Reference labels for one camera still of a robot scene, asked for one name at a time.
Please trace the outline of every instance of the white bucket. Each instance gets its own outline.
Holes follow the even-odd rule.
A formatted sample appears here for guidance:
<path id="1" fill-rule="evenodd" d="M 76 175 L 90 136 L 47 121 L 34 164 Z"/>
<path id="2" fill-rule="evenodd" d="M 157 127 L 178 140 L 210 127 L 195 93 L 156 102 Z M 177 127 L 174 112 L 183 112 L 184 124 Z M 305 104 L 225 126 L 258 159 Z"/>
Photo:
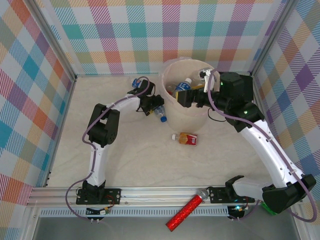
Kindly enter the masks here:
<path id="1" fill-rule="evenodd" d="M 160 94 L 164 99 L 167 122 L 173 130 L 194 133 L 205 125 L 208 118 L 208 107 L 181 106 L 177 100 L 166 91 L 167 83 L 179 84 L 192 79 L 191 87 L 200 83 L 199 70 L 204 68 L 214 69 L 211 65 L 194 59 L 176 60 L 165 68 L 161 77 Z"/>

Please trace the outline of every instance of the black mounting plate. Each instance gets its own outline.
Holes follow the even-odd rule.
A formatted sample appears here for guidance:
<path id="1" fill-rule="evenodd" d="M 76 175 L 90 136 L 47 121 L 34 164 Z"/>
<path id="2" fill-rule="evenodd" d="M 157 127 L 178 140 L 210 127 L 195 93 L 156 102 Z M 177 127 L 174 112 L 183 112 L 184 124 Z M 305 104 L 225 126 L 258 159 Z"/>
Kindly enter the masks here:
<path id="1" fill-rule="evenodd" d="M 210 197 L 210 203 L 212 204 L 246 204 L 247 198 L 248 203 L 254 203 L 255 199 L 251 197 L 245 197 L 245 196 L 237 196 L 234 200 L 230 200 L 228 197 L 225 187 L 213 187 L 210 186 L 208 188 L 209 191 L 209 197 Z"/>
<path id="2" fill-rule="evenodd" d="M 97 198 L 86 194 L 82 188 L 77 191 L 77 198 L 75 201 L 76 205 L 119 205 L 121 198 L 121 189 L 120 188 L 105 188 L 104 189 L 104 197 L 101 202 L 97 202 Z"/>

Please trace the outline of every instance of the colorful plaid backdrop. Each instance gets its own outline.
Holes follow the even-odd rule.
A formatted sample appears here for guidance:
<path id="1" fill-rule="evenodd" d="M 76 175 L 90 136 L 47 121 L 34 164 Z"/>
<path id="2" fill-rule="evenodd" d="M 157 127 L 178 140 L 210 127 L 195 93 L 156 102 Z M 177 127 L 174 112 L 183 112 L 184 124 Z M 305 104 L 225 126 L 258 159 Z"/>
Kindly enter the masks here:
<path id="1" fill-rule="evenodd" d="M 286 0 L 37 2 L 75 71 L 94 75 L 157 73 L 177 57 L 246 72 Z"/>
<path id="2" fill-rule="evenodd" d="M 256 84 L 273 134 L 295 164 L 315 176 L 312 193 L 319 205 L 320 0 L 299 2 Z M 311 214 L 309 204 L 306 208 Z M 320 217 L 315 224 L 320 225 Z M 315 228 L 320 233 L 320 226 Z"/>
<path id="3" fill-rule="evenodd" d="M 0 239 L 18 236 L 40 187 L 71 80 L 23 0 L 0 2 Z"/>

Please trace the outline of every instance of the robotic arm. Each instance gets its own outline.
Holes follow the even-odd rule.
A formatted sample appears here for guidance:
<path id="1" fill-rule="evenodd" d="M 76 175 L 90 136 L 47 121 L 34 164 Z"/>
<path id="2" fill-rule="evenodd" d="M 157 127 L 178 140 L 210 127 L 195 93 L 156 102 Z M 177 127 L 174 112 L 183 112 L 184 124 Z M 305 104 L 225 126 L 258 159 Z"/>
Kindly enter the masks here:
<path id="1" fill-rule="evenodd" d="M 200 72 L 200 77 L 208 80 L 207 69 Z M 227 122 L 234 126 L 238 133 L 253 146 L 264 165 L 266 166 L 272 183 L 259 182 L 250 180 L 244 176 L 236 176 L 226 182 L 226 188 L 229 198 L 236 196 L 247 196 L 254 199 L 262 200 L 275 213 L 281 213 L 296 202 L 306 196 L 306 192 L 301 184 L 294 177 L 295 173 L 306 188 L 310 191 L 316 184 L 315 178 L 311 175 L 304 175 L 302 171 L 295 166 L 289 159 L 284 150 L 281 148 L 273 134 L 271 133 L 267 122 L 259 108 L 252 103 L 253 101 L 253 80 L 250 76 L 239 75 L 235 72 L 225 72 L 220 76 L 219 91 L 208 89 L 190 89 L 178 92 L 177 101 L 183 107 L 191 107 L 191 103 L 196 102 L 197 107 L 212 107 L 208 98 L 207 91 L 214 105 L 224 114 L 249 120 L 255 126 L 267 133 L 266 137 L 256 127 L 252 125 L 227 118 Z M 272 140 L 284 159 L 290 164 L 293 171 L 290 171 L 284 162 L 283 157 L 270 142 Z"/>
<path id="2" fill-rule="evenodd" d="M 164 99 L 160 95 L 149 96 L 154 91 L 155 84 L 149 82 L 149 87 L 147 87 L 148 81 L 143 80 L 140 87 L 129 91 L 124 96 L 127 99 L 113 106 L 87 133 L 89 141 L 94 147 L 91 146 L 90 177 L 82 183 L 80 194 L 83 194 L 84 196 L 81 197 L 86 199 L 89 197 L 88 204 L 99 204 L 106 195 L 105 169 L 108 160 L 108 149 L 117 137 L 120 116 L 124 118 L 128 113 L 137 112 L 139 109 L 142 109 L 142 112 L 148 116 L 151 111 L 164 104 Z M 98 103 L 93 109 L 88 126 L 91 126 L 112 105 L 113 103 L 108 105 Z"/>
<path id="3" fill-rule="evenodd" d="M 311 174 L 304 175 L 275 140 L 263 114 L 252 103 L 252 78 L 235 72 L 225 72 L 220 76 L 219 91 L 215 91 L 215 89 L 208 88 L 209 76 L 210 69 L 200 72 L 200 77 L 206 82 L 205 88 L 180 91 L 178 92 L 177 101 L 186 108 L 191 107 L 194 102 L 197 103 L 198 108 L 203 106 L 211 107 L 209 92 L 217 109 L 223 111 L 226 115 L 248 120 L 267 134 L 267 136 L 262 134 L 251 124 L 227 118 L 227 122 L 253 146 L 272 179 L 272 183 L 266 183 L 254 181 L 241 175 L 235 176 L 225 183 L 225 192 L 229 202 L 235 202 L 241 198 L 240 196 L 246 196 L 262 200 L 272 211 L 281 213 L 302 200 L 306 196 L 306 191 L 294 175 L 298 176 L 299 181 L 309 191 L 315 186 L 316 180 Z M 141 108 L 145 115 L 148 116 L 150 111 L 164 104 L 164 100 L 160 95 L 149 96 L 154 89 L 152 82 L 150 82 L 149 88 L 144 94 L 138 95 L 147 88 L 147 85 L 148 82 L 144 80 L 139 88 L 128 92 L 127 99 L 112 107 L 88 132 L 89 140 L 96 148 L 91 147 L 90 166 L 93 165 L 94 153 L 96 156 L 94 169 L 89 171 L 92 174 L 82 183 L 81 194 L 90 196 L 91 199 L 87 204 L 100 204 L 106 194 L 105 164 L 109 145 L 117 137 L 120 115 L 123 117 L 129 112 L 137 111 Z M 90 126 L 98 119 L 108 106 L 97 104 L 94 107 L 88 125 Z M 292 170 L 288 169 L 288 163 L 286 164 L 284 159 L 290 164 Z"/>

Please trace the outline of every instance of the cable connector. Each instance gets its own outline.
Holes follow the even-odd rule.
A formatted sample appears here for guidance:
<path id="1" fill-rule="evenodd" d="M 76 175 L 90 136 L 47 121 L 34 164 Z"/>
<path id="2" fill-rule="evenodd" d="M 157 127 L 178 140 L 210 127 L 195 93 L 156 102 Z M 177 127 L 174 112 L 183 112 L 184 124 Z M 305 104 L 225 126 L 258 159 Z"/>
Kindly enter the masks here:
<path id="1" fill-rule="evenodd" d="M 289 173 L 292 175 L 292 174 L 294 174 L 296 172 L 297 172 L 297 169 L 293 169 L 293 171 L 290 171 Z"/>

